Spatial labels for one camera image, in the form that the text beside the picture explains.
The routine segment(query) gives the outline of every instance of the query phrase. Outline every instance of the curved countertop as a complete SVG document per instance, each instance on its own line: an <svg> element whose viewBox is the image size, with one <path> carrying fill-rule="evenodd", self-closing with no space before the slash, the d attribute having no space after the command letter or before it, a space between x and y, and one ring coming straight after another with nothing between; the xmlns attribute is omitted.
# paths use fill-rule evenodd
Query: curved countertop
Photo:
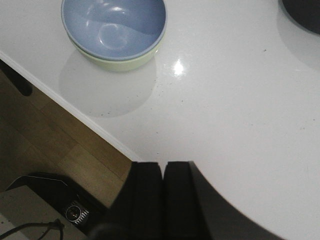
<svg viewBox="0 0 320 240"><path fill-rule="evenodd" d="M194 161L288 240L320 238L320 38L277 0L167 0L155 57L107 72L69 41L61 1L3 0L0 58L133 161Z"/></svg>

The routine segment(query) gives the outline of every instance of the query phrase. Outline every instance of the stacked bowls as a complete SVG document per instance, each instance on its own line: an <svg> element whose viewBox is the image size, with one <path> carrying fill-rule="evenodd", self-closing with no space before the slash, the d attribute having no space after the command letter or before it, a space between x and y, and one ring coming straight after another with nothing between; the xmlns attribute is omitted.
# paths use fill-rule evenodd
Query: stacked bowls
<svg viewBox="0 0 320 240"><path fill-rule="evenodd" d="M148 62L163 39L163 0L63 0L61 19L74 46L111 71Z"/></svg>

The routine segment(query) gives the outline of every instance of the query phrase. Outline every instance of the light green bowl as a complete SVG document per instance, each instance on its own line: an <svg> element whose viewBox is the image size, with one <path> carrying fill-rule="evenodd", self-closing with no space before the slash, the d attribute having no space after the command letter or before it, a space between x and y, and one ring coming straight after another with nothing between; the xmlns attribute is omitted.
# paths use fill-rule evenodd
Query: light green bowl
<svg viewBox="0 0 320 240"><path fill-rule="evenodd" d="M93 62L94 64L97 64L101 66L103 69L108 71L114 71L114 72L125 72L133 69L137 69L140 66L146 64L152 57L155 55L155 53L158 51L160 44L163 41L162 39L158 42L157 45L154 46L150 51L145 53L142 56L130 59L130 60L124 60L124 61L110 61L110 60L104 60L97 58L95 56L92 56L85 51L83 51L80 47L78 47L72 39L70 39L75 48L82 53L89 61Z"/></svg>

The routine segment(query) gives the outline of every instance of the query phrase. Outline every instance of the blue bowl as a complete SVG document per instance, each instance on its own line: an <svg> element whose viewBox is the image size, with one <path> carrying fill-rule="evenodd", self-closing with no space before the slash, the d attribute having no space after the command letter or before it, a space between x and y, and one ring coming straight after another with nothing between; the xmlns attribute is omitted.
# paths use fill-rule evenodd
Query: blue bowl
<svg viewBox="0 0 320 240"><path fill-rule="evenodd" d="M159 43L167 11L163 0L63 0L61 18L70 39L87 54L127 61Z"/></svg>

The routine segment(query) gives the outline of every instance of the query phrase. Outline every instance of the wooden floor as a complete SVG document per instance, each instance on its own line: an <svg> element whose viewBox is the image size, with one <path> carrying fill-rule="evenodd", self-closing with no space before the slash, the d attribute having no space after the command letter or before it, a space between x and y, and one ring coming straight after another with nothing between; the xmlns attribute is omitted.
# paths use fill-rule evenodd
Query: wooden floor
<svg viewBox="0 0 320 240"><path fill-rule="evenodd" d="M0 70L0 192L32 172L71 177L107 207L131 161L35 87L22 96Z"/></svg>

